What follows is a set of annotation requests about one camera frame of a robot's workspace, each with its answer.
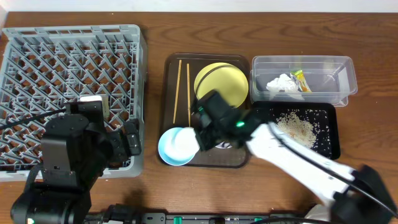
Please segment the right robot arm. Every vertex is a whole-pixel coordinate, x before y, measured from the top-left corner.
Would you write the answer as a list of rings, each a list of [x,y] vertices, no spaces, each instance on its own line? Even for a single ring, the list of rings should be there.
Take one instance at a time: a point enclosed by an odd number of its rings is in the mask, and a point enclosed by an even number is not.
[[[322,223],[389,223],[397,206],[381,176],[369,166],[359,170],[339,164],[300,144],[272,120],[275,103],[251,110],[230,106],[211,90],[193,101],[192,115],[202,151],[221,141],[246,146],[252,155],[277,166],[312,191],[323,203]]]

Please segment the white bowl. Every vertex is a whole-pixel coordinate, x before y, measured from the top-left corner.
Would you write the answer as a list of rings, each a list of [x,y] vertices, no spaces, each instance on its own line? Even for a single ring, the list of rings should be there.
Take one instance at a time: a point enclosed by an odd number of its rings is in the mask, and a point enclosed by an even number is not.
[[[232,145],[229,142],[223,141],[215,146],[218,149],[229,149],[232,148]]]

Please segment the white cup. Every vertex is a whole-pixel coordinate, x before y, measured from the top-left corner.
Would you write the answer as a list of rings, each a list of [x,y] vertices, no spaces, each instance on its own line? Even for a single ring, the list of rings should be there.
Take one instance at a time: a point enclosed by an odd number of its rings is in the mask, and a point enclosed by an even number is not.
[[[199,149],[200,147],[193,128],[182,128],[175,136],[175,150],[179,158],[194,156]]]

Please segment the white tissue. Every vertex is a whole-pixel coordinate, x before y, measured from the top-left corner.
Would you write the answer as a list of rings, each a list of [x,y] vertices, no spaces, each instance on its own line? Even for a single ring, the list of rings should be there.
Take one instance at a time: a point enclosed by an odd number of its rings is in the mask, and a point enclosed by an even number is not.
[[[298,93],[299,86],[295,80],[291,79],[287,74],[283,73],[279,77],[273,79],[267,83],[266,89],[271,92],[286,92],[286,93]]]

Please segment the green snack wrapper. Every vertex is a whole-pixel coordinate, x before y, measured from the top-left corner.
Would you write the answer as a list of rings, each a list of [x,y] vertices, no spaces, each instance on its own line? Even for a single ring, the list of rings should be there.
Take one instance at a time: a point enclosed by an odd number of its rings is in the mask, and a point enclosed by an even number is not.
[[[290,73],[291,78],[296,82],[301,92],[311,92],[311,89],[305,79],[303,70],[297,70]]]

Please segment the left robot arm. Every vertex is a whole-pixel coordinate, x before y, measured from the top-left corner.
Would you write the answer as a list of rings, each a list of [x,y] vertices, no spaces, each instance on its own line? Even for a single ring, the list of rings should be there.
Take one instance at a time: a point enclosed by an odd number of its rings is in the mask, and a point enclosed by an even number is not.
[[[31,168],[23,193],[11,208],[14,223],[84,223],[90,190],[107,166],[142,152],[138,119],[117,131],[104,125],[101,96],[68,103],[45,126],[43,161]]]

